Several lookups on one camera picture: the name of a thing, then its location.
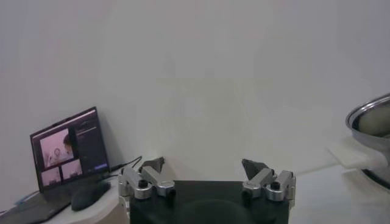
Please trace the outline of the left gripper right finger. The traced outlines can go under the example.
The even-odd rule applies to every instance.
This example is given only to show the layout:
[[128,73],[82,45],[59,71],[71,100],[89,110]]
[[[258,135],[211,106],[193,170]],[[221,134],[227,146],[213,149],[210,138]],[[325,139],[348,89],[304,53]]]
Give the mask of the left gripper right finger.
[[248,180],[243,182],[242,196],[245,201],[260,198],[262,193],[270,201],[295,201],[296,176],[292,171],[283,170],[276,174],[265,163],[242,159]]

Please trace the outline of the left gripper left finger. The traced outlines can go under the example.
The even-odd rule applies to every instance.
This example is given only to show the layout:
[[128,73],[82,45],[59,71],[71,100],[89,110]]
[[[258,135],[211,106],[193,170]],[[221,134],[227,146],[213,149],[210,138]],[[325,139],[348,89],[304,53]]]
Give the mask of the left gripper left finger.
[[164,157],[145,161],[138,170],[124,166],[118,174],[118,194],[137,200],[151,198],[153,189],[158,196],[170,199],[176,196],[176,184],[162,174]]

